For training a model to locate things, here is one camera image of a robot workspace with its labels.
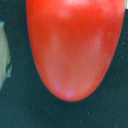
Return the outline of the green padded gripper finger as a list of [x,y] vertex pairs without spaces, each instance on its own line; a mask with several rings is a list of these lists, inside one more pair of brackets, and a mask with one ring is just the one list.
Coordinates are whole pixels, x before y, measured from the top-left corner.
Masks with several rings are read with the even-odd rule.
[[0,88],[4,81],[11,77],[11,56],[7,36],[4,31],[4,23],[0,21]]

